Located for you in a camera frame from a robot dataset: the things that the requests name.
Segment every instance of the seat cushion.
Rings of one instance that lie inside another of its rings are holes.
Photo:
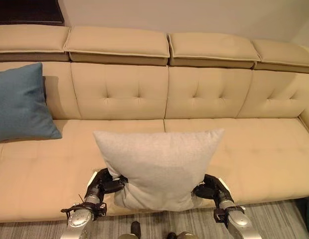
[[[299,119],[165,119],[167,132],[224,128],[207,170],[240,204],[309,196],[309,133]],[[206,200],[203,206],[211,206]]]
[[[95,130],[164,132],[162,120],[55,120],[63,138],[0,143],[0,222],[65,219],[60,212],[81,202],[95,170],[105,168]],[[135,213],[113,204],[108,215]]]

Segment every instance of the floor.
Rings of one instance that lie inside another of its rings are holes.
[[[246,215],[262,239],[309,239],[304,220],[294,200],[248,205]],[[215,223],[213,209],[105,217],[94,223],[93,239],[117,239],[139,221],[143,239],[164,239],[173,231],[189,231],[200,239],[232,239],[223,224]],[[58,239],[66,221],[2,223],[0,239]]]

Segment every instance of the wall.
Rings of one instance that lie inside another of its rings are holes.
[[[309,46],[309,0],[59,0],[65,24],[224,32]]]

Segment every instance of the metal robot arm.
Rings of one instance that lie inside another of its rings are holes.
[[[199,184],[193,192],[198,197],[214,200],[215,221],[224,223],[234,239],[262,239],[244,214],[244,208],[234,204],[229,190],[218,178],[206,174],[203,183]]]
[[[104,195],[123,189],[127,182],[123,176],[119,180],[113,180],[107,168],[100,170],[87,188],[85,202],[61,210],[66,213],[68,220],[61,239],[90,238],[92,222],[98,217],[104,217],[107,212],[107,205],[103,203]]]

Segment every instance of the sofa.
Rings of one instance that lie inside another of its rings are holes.
[[[106,167],[95,130],[223,128],[206,173],[237,204],[309,196],[309,48],[221,33],[0,25],[0,71],[33,62],[42,62],[62,138],[0,141],[0,222],[65,219],[60,209]],[[108,216],[150,212],[119,207],[113,194],[104,202]]]

